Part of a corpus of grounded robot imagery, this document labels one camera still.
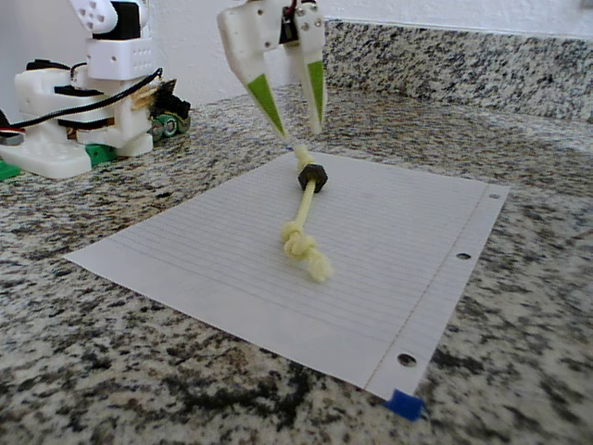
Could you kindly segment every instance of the speckled granite surface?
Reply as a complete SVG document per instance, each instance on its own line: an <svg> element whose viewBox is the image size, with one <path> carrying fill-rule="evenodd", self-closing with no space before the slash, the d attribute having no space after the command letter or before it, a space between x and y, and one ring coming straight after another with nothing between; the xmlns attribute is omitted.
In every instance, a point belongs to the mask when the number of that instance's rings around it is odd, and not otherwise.
<svg viewBox="0 0 593 445"><path fill-rule="evenodd" d="M327 30L333 85L593 121L593 41L340 20Z"/></svg>
<svg viewBox="0 0 593 445"><path fill-rule="evenodd" d="M330 93L313 149L512 185L417 391L423 418L62 259L283 154L241 97L139 159L0 183L0 443L593 442L593 126Z"/></svg>

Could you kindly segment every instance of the white wall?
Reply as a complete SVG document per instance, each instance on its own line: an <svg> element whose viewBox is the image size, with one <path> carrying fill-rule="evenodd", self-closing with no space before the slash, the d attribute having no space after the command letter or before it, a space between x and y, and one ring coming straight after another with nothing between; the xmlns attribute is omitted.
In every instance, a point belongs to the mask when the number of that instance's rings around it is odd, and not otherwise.
<svg viewBox="0 0 593 445"><path fill-rule="evenodd" d="M12 79L27 61L84 59L82 29L67 0L0 0L0 108L19 118ZM582 0L320 0L327 16L398 23L593 38L593 9ZM149 0L158 63L179 79L178 93L204 103L243 93L222 52L216 15L236 0ZM285 83L282 51L270 57Z"/></svg>

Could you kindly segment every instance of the notebook paper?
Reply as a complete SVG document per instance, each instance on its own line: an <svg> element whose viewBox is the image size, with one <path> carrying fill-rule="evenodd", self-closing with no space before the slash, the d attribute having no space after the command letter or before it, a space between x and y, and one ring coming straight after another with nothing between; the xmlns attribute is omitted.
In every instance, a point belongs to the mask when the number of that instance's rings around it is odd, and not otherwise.
<svg viewBox="0 0 593 445"><path fill-rule="evenodd" d="M385 399L413 393L508 188L314 156L330 178L305 225L335 269L323 285L283 252L292 154L66 258Z"/></svg>

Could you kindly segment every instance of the black hex nut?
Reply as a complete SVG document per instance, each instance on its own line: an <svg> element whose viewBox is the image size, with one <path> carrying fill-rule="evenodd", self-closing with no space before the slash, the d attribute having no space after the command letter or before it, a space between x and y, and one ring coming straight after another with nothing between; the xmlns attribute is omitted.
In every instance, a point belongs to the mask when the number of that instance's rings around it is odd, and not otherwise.
<svg viewBox="0 0 593 445"><path fill-rule="evenodd" d="M315 180L315 193L322 191L323 186L327 183L327 173L320 164L309 164L303 171L298 175L298 181L303 190L307 188L307 183L311 180Z"/></svg>

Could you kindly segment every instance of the rope toy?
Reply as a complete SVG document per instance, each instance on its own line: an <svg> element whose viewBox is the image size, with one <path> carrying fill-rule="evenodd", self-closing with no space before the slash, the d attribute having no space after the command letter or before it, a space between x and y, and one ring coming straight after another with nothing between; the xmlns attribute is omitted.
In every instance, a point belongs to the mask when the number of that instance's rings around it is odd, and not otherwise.
<svg viewBox="0 0 593 445"><path fill-rule="evenodd" d="M311 279L317 283L325 283L334 274L334 269L327 257L317 250L315 239L304 234L304 226L313 194L322 190L327 182L327 174L323 166L314 163L313 157L305 146L296 146L295 154L300 171L298 181L304 193L296 218L287 222L282 229L284 253L294 261L309 261L307 270Z"/></svg>

